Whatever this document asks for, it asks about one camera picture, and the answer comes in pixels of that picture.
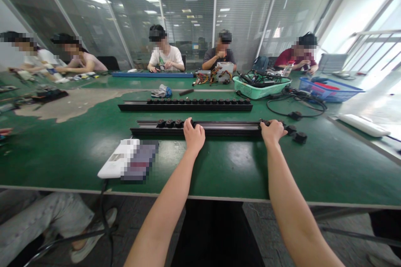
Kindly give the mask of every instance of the worn table surface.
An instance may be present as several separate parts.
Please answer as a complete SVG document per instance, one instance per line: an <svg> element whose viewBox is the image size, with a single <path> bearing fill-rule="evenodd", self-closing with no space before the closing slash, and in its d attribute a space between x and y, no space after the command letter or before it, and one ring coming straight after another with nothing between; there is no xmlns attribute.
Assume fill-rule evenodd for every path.
<svg viewBox="0 0 401 267"><path fill-rule="evenodd" d="M298 76L294 77L293 85L298 87ZM361 85L364 80L358 79L354 84ZM136 90L100 102L87 113L62 123L56 123L54 119L38 120L37 117L16 116L14 112L3 114L0 127L14 127L15 135L0 148L0 186L99 193L101 180L96 176L97 172L119 141L130 137L129 128L136 126L136 120L185 119L189 116L199 121L281 118L308 135L305 145L299 145L287 136L282 138L280 144L292 174L310 204L401 208L401 167L325 116L304 118L297 122L270 112L266 108L266 100L253 101L251 112L238 113L136 113L120 112L117 107L123 100L149 98L149 90L157 89L161 83L175 90L192 88L192 82L191 78L132 79L109 76L84 85L81 92L98 89L101 93L105 88ZM355 96L348 103L329 104L330 110L326 115L336 114L343 109L357 113L353 111L355 107L359 111L366 111L369 97L378 101L375 98L377 87L367 89L365 95ZM387 83L386 88L381 90L381 97L387 97L385 93L389 88ZM203 85L196 86L196 91L186 96L234 98L236 95L232 90L233 83L212 88ZM179 98L178 93L174 92L173 97ZM391 101L399 101L398 96L395 97ZM274 108L286 113L296 110L307 113L308 110L300 103L289 100L276 102ZM383 114L380 108L377 111L381 118L392 122L390 114ZM159 154L146 182L121 184L120 180L113 179L109 184L110 192L157 195L184 151L185 141L182 139L160 140ZM190 196L266 201L269 199L267 182L266 149L262 141L250 138L207 138L195 163Z"/></svg>

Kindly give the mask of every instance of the black pants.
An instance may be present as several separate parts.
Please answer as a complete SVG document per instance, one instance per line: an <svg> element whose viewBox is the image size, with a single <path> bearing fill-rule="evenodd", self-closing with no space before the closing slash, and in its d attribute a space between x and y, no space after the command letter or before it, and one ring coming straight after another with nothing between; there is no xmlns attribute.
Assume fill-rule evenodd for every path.
<svg viewBox="0 0 401 267"><path fill-rule="evenodd" d="M264 267L242 202L188 199L172 267Z"/></svg>
<svg viewBox="0 0 401 267"><path fill-rule="evenodd" d="M401 211L383 210L369 213L375 236L401 241ZM401 259L401 248L390 246L394 254Z"/></svg>

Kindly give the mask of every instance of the plastic water bottle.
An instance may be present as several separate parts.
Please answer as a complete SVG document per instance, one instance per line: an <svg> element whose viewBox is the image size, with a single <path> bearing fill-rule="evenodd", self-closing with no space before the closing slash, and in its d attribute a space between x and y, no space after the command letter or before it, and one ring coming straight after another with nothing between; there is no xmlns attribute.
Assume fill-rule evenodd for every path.
<svg viewBox="0 0 401 267"><path fill-rule="evenodd" d="M292 71L292 67L294 66L295 61L290 60L287 64L287 67L285 67L284 72L283 72L283 77L288 77Z"/></svg>

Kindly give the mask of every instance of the gray floor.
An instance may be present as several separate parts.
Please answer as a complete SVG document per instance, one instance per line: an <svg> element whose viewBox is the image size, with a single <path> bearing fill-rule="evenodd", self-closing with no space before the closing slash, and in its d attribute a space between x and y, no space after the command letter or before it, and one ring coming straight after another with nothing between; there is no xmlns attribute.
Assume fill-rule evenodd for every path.
<svg viewBox="0 0 401 267"><path fill-rule="evenodd" d="M84 201L90 207L96 207L98 196L85 194L82 195ZM119 214L117 223L118 231L114 235L114 267L122 267L128 252L135 240L147 213L152 207L155 198L135 197L135 196L108 196L106 208L117 207ZM294 266L291 257L286 250L270 204L245 203L243 205L245 214L249 220L255 238L258 242L260 252L264 258L266 266L289 267ZM185 213L176 226L171 239L170 248L167 256L166 266L170 266L174 249L178 241ZM347 217L325 222L329 227L354 231L364 234L373 234L367 214ZM324 234L325 239L339 256L346 266L371 267L367 261L367 254L375 254L394 263L401 264L401 261L392 253L387 245L376 244L359 239L338 236L330 233ZM73 266L69 258L69 245L59 246L54 251L48 253L37 262L31 264L32 267L50 266ZM109 244L107 239L101 238L79 267L108 267Z"/></svg>

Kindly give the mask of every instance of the red object in basket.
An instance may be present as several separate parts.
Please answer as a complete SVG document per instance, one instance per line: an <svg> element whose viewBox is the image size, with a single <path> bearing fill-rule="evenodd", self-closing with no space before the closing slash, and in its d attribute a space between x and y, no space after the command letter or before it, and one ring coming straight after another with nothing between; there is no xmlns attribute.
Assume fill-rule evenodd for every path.
<svg viewBox="0 0 401 267"><path fill-rule="evenodd" d="M315 85L318 85L318 86L321 86L322 88L326 88L326 89L328 89L328 90L337 90L337 91L340 90L340 89L337 88L337 87L325 85L324 83L317 83L317 82L315 82L314 84L315 84Z"/></svg>

